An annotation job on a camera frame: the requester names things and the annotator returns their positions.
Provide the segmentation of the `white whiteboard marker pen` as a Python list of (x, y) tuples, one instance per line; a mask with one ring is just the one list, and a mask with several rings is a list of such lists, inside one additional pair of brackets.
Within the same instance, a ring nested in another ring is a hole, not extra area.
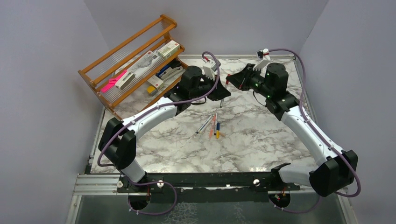
[(228, 80), (226, 80), (226, 82), (225, 82), (225, 85), (224, 85), (224, 90), (223, 90), (223, 92), (222, 92), (222, 96), (223, 96), (223, 98), (221, 99), (221, 101), (220, 101), (220, 105), (219, 105), (219, 107), (220, 107), (220, 108), (222, 108), (222, 107), (223, 107), (224, 100), (225, 100), (225, 98), (226, 98), (226, 97), (228, 97), (228, 95), (226, 95), (226, 93), (229, 93), (229, 91), (227, 90), (227, 88), (228, 88), (228, 84), (229, 84), (229, 81), (228, 81)]

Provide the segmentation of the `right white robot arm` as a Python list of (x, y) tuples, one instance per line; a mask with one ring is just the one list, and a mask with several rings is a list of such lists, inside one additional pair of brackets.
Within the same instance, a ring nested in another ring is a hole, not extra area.
[(357, 182), (358, 156), (332, 141), (307, 115), (300, 101), (287, 90), (289, 74), (283, 64), (269, 63), (262, 73), (254, 64), (226, 80), (241, 91), (253, 90), (266, 99), (266, 108), (301, 140), (313, 156), (316, 167), (280, 165), (272, 169), (272, 188), (281, 190), (288, 183), (311, 186), (320, 196), (328, 196)]

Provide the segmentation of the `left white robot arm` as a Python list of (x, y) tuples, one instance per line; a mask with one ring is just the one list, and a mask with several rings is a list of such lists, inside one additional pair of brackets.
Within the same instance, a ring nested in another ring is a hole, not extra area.
[(100, 139), (99, 160), (105, 156), (110, 166), (116, 167), (129, 178), (134, 191), (146, 188), (146, 171), (136, 160), (137, 141), (146, 132), (167, 119), (186, 110), (194, 101), (206, 98), (219, 101), (231, 96), (222, 85), (219, 76), (210, 79), (197, 66), (188, 66), (180, 81), (160, 97), (153, 105), (126, 119), (110, 119)]

